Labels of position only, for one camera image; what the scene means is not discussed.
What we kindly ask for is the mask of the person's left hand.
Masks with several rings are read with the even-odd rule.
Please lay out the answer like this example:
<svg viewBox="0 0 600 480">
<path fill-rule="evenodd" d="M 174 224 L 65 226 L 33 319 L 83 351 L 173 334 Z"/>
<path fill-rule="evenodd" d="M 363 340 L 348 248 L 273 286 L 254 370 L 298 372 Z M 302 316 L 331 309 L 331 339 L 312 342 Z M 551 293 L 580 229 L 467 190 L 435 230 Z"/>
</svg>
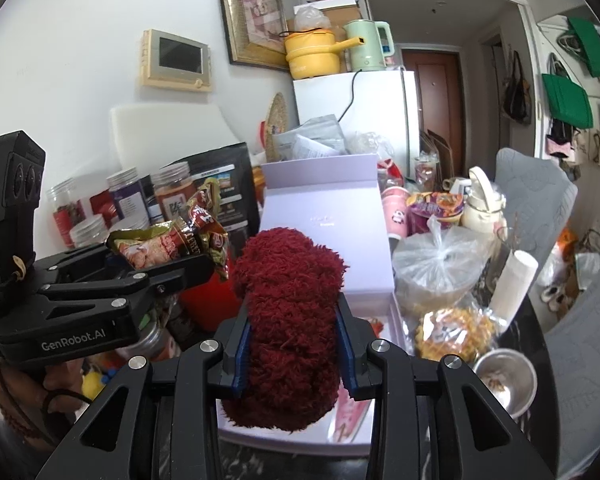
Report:
<svg viewBox="0 0 600 480">
<path fill-rule="evenodd" d="M 56 442 L 45 430 L 41 412 L 47 395 L 61 389 L 82 393 L 84 359 L 46 367 L 42 384 L 18 367 L 0 360 L 0 411 L 7 426 L 37 451 L 50 452 Z"/>
</svg>

